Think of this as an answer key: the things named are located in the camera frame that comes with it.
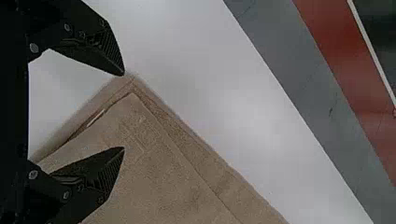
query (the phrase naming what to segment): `gray floor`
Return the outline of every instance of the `gray floor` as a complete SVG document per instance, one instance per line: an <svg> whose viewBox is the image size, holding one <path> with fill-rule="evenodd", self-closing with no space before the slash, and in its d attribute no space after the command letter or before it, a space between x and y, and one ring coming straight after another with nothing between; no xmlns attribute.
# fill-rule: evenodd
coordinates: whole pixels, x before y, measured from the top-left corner
<svg viewBox="0 0 396 224"><path fill-rule="evenodd" d="M394 223L394 187L292 1L225 3L373 222Z"/></svg>

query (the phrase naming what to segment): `red surface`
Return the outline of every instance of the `red surface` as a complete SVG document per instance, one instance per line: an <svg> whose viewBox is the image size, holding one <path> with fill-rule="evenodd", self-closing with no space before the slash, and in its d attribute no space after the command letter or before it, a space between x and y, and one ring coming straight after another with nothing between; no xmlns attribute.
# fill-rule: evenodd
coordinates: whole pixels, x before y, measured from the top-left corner
<svg viewBox="0 0 396 224"><path fill-rule="evenodd" d="M347 0L293 2L395 185L394 106Z"/></svg>

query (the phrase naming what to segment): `screw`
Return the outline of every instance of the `screw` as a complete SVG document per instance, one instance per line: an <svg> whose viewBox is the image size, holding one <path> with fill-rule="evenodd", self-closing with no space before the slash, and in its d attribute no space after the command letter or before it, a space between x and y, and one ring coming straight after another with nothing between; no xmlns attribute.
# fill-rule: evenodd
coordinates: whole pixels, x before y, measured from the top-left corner
<svg viewBox="0 0 396 224"><path fill-rule="evenodd" d="M30 51L32 51L32 53L38 53L38 51L39 51L38 45L35 43L31 43L29 45L29 48L30 48Z"/></svg>
<svg viewBox="0 0 396 224"><path fill-rule="evenodd" d="M84 185L78 185L78 187L77 187L77 191L78 192L82 192L84 190Z"/></svg>
<svg viewBox="0 0 396 224"><path fill-rule="evenodd" d="M78 32L79 37L85 39L85 33L83 31Z"/></svg>
<svg viewBox="0 0 396 224"><path fill-rule="evenodd" d="M68 24L64 24L64 29L67 31L67 32L70 32L72 29L70 28L70 26L68 25Z"/></svg>
<svg viewBox="0 0 396 224"><path fill-rule="evenodd" d="M100 25L101 25L102 27L105 27L105 21L104 21L104 20L100 20L99 23L100 23Z"/></svg>
<svg viewBox="0 0 396 224"><path fill-rule="evenodd" d="M37 170L33 170L29 173L29 179L34 180L36 179L38 176L38 171Z"/></svg>
<svg viewBox="0 0 396 224"><path fill-rule="evenodd" d="M103 198L103 197L99 197L98 198L98 203L99 204L102 204L102 203L104 203L105 202L105 199Z"/></svg>
<svg viewBox="0 0 396 224"><path fill-rule="evenodd" d="M67 200L67 199L69 199L69 197L70 197L70 191L66 191L64 193L64 199Z"/></svg>

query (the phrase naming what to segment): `white line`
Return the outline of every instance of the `white line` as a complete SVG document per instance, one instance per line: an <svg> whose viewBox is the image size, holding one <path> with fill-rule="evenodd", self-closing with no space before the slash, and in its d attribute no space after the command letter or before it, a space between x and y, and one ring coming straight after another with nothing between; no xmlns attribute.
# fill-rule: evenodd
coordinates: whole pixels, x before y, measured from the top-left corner
<svg viewBox="0 0 396 224"><path fill-rule="evenodd" d="M382 81L385 84L385 87L387 88L387 91L389 93L390 98L392 99L393 104L396 106L396 97L395 94L391 88L391 86L389 85L387 76L385 75L384 69L382 68L382 65L380 63L380 61L378 60L378 57L375 54L373 45L370 41L369 36L367 35L366 30L364 29L363 23L361 22L361 18L359 17L358 14L358 10L355 7L355 4L353 3L353 0L347 0L347 3L350 6L350 9L352 11L353 17L355 18L356 23L359 26L359 29L361 30L361 35L363 36L364 41L366 42L366 45L368 47L368 49L370 50L370 53L372 55L373 61L375 63L376 69L378 69L379 75L382 78Z"/></svg>

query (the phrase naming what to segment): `beige towel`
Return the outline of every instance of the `beige towel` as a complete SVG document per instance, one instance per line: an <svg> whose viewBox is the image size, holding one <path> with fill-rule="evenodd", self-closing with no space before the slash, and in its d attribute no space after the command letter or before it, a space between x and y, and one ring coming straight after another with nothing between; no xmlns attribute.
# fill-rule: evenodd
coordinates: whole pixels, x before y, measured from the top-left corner
<svg viewBox="0 0 396 224"><path fill-rule="evenodd" d="M287 223L137 78L40 162L50 172L124 146L109 201L85 223Z"/></svg>

